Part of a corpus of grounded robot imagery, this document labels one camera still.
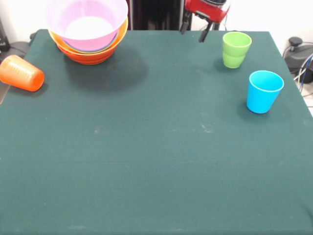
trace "cup rim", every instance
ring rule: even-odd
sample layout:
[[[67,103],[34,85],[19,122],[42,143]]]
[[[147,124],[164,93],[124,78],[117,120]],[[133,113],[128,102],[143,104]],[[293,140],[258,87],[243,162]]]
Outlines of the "cup rim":
[[[283,82],[281,88],[279,88],[279,89],[277,89],[277,90],[274,90],[274,91],[269,91],[269,90],[261,89],[261,88],[257,87],[256,85],[254,85],[253,82],[251,81],[251,77],[252,77],[255,73],[258,73],[258,72],[268,72],[268,73],[274,74],[274,75],[276,75],[277,77],[279,77],[280,80]],[[268,93],[281,91],[281,90],[283,89],[284,85],[285,85],[285,82],[284,82],[284,80],[282,79],[281,76],[279,76],[278,74],[276,74],[276,73],[274,73],[274,72],[268,71],[268,70],[258,70],[258,71],[253,72],[252,74],[250,74],[249,81],[250,81],[250,84],[251,84],[252,86],[254,86],[256,89],[258,89],[258,90],[260,90],[260,91],[263,91],[263,92],[268,92]]]
[[[243,34],[243,35],[247,36],[247,37],[250,39],[250,43],[247,44],[247,45],[245,45],[245,46],[234,46],[234,45],[232,45],[232,44],[226,42],[226,41],[225,41],[225,36],[226,36],[227,34],[233,34],[233,33],[235,33],[235,34]],[[228,33],[224,34],[224,35],[223,35],[223,42],[226,43],[227,45],[231,46],[231,47],[242,48],[242,47],[248,47],[248,46],[250,46],[250,45],[252,44],[252,38],[251,38],[249,35],[247,35],[246,33],[234,31],[234,32],[228,32]]]

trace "orange cup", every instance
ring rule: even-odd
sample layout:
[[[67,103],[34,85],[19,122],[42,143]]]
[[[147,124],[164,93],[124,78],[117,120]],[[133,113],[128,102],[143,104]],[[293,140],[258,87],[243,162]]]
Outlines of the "orange cup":
[[[6,57],[0,64],[0,81],[30,92],[40,89],[45,80],[44,73],[17,55]]]

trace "orange bowl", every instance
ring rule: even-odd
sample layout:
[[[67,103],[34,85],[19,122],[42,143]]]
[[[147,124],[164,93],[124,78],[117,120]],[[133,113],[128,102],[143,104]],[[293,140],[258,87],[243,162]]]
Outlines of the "orange bowl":
[[[98,59],[98,60],[90,60],[90,61],[84,61],[84,60],[77,60],[77,59],[73,59],[73,58],[70,58],[72,61],[75,61],[79,64],[82,64],[82,65],[97,65],[97,64],[100,64],[104,61],[106,61],[107,59],[109,59],[111,56],[113,55],[113,52],[110,53],[109,55],[105,56],[104,58],[102,59]]]
[[[93,53],[93,54],[83,54],[79,53],[72,48],[70,48],[58,35],[55,33],[51,32],[49,30],[49,34],[52,38],[52,40],[55,42],[55,44],[58,46],[58,48],[70,59],[80,63],[80,62],[91,62],[94,63],[95,61],[100,61],[103,59],[108,59],[117,46],[120,44],[120,42],[123,40],[123,38],[126,35],[128,28],[128,18],[126,18],[125,22],[122,24],[122,26],[119,29],[118,36],[115,40],[115,42],[106,50]]]

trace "black pole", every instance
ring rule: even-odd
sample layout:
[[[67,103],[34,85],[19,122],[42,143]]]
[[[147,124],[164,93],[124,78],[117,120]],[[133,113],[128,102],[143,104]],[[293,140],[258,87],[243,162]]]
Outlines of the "black pole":
[[[132,30],[179,30],[184,0],[128,0],[128,3]]]
[[[0,19],[0,51],[8,51],[10,44],[7,36],[5,35],[4,28]]]
[[[220,30],[220,26],[221,26],[220,23],[215,23],[215,24],[213,25],[213,30]]]
[[[206,29],[204,31],[202,31],[202,33],[201,33],[201,35],[199,37],[199,43],[203,43],[204,42],[208,32],[210,31],[211,26],[212,26],[212,22],[208,21]]]
[[[184,7],[183,7],[184,10],[183,10],[183,13],[182,13],[183,16],[186,14],[185,3],[186,3],[186,0],[184,0],[184,3],[183,3],[184,4]],[[192,24],[192,17],[190,17],[190,21],[189,21],[189,25],[187,27],[187,31],[191,30],[191,24]]]

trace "red robot arm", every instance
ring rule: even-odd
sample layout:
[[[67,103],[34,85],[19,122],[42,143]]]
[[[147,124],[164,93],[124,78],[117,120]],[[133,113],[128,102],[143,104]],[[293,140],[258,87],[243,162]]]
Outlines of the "red robot arm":
[[[180,32],[184,34],[191,22],[192,13],[208,22],[206,29],[202,32],[199,42],[203,43],[212,24],[219,24],[227,15],[230,8],[229,0],[186,0],[186,13]]]

